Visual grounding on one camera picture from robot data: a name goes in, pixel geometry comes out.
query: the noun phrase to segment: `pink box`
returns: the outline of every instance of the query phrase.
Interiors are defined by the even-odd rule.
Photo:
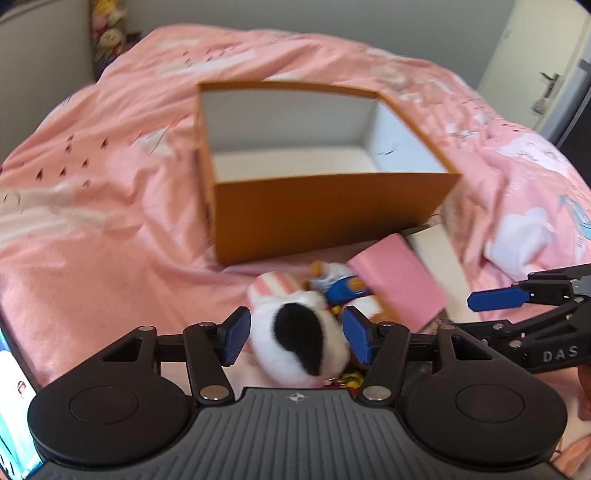
[[[445,294],[402,235],[373,244],[353,257],[349,266],[412,332],[419,332],[446,307]]]

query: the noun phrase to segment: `phone screen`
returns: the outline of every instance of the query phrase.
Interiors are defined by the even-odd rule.
[[[34,396],[0,326],[0,467],[9,480],[27,478],[41,465],[27,424]]]

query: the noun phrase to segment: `black patch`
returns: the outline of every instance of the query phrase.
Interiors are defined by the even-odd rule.
[[[320,375],[324,337],[320,319],[308,307],[286,303],[275,315],[275,338],[285,350],[295,353],[304,370]]]

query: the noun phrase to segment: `pink bedspread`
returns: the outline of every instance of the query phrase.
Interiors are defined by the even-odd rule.
[[[221,322],[256,275],[305,277],[310,261],[362,248],[216,265],[198,187],[195,85],[242,79],[381,90],[404,108],[464,174],[440,218],[475,290],[591,262],[591,193],[579,175],[452,72],[323,35],[167,27],[57,107],[3,165],[2,308],[42,384],[139,325],[168,334]],[[228,375],[236,388],[269,384],[248,350]],[[590,448],[589,403],[574,371],[550,382],[578,421],[561,446],[576,447],[563,457],[572,470]]]

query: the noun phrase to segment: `brown box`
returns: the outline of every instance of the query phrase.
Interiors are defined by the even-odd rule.
[[[222,264],[421,225],[459,178],[376,92],[219,82],[199,85],[197,101],[201,177]]]

